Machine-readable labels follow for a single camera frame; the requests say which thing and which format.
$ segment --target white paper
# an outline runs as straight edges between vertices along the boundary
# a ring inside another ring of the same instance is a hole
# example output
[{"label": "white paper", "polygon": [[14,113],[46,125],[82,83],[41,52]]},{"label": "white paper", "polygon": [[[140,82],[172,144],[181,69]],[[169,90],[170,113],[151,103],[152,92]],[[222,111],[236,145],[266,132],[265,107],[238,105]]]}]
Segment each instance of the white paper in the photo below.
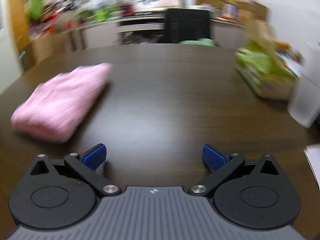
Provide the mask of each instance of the white paper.
[{"label": "white paper", "polygon": [[304,154],[307,157],[316,182],[320,182],[320,144],[313,144],[306,147]]}]

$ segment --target white crosshair logo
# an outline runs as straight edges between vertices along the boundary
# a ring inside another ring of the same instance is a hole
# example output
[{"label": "white crosshair logo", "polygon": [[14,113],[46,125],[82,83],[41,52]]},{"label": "white crosshair logo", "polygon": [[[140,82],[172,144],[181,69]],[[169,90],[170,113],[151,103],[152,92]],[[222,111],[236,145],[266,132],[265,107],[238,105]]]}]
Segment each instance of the white crosshair logo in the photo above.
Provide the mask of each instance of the white crosshair logo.
[{"label": "white crosshair logo", "polygon": [[156,188],[153,188],[153,189],[149,190],[149,192],[154,195],[154,194],[157,194],[159,192],[159,190],[157,190]]}]

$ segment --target folded towel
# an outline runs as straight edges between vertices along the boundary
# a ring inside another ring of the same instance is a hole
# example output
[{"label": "folded towel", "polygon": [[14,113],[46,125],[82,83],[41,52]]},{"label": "folded towel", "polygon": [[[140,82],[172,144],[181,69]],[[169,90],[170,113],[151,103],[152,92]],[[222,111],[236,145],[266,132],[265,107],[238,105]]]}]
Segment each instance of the folded towel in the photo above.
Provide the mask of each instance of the folded towel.
[{"label": "folded towel", "polygon": [[111,67],[80,66],[38,85],[14,111],[13,129],[48,142],[68,141],[103,90]]}]

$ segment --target towel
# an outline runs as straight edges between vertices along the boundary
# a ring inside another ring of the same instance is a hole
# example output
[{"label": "towel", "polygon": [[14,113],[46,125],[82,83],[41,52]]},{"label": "towel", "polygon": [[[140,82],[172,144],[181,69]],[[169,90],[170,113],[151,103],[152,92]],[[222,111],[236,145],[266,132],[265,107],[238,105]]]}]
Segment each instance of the towel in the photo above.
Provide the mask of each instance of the towel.
[{"label": "towel", "polygon": [[14,111],[13,129],[48,142],[68,141],[105,87],[111,67],[80,66],[38,85]]}]

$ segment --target gray ribbed plate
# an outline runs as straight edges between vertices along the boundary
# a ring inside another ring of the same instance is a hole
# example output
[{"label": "gray ribbed plate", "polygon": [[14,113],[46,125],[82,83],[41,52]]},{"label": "gray ribbed plate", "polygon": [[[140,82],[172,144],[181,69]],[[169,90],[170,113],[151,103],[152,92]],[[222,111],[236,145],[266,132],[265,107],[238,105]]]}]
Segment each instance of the gray ribbed plate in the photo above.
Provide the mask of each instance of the gray ribbed plate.
[{"label": "gray ribbed plate", "polygon": [[19,226],[9,240],[302,240],[291,226],[253,231],[224,220],[205,197],[182,187],[127,187],[104,197],[82,222],[58,231]]}]

